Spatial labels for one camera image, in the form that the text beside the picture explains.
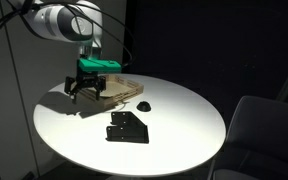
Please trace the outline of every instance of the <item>dark background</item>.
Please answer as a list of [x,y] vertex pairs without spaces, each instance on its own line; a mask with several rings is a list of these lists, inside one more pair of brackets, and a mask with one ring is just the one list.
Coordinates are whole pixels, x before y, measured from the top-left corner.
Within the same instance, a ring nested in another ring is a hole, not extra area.
[[125,72],[195,91],[227,125],[242,96],[276,99],[288,77],[288,0],[132,0],[126,25],[137,59]]

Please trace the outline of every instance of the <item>round white table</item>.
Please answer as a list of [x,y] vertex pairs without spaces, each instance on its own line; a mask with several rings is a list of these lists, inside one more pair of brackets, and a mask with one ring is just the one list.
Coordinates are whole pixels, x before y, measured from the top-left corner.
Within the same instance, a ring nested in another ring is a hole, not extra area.
[[[85,168],[120,177],[167,176],[193,169],[214,156],[226,129],[219,112],[203,97],[177,84],[118,74],[144,85],[144,92],[98,113],[91,101],[74,105],[60,84],[34,110],[40,137],[57,153]],[[136,106],[146,101],[152,110]],[[149,143],[109,142],[111,112],[131,111],[148,127]]]

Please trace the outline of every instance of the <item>small black object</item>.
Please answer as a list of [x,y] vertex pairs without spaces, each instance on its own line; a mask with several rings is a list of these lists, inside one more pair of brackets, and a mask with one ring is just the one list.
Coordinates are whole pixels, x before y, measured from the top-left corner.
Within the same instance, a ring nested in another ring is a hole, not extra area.
[[150,104],[146,101],[140,102],[136,108],[143,112],[149,112],[151,110]]
[[112,112],[112,125],[107,126],[107,141],[149,143],[147,126],[132,112]]

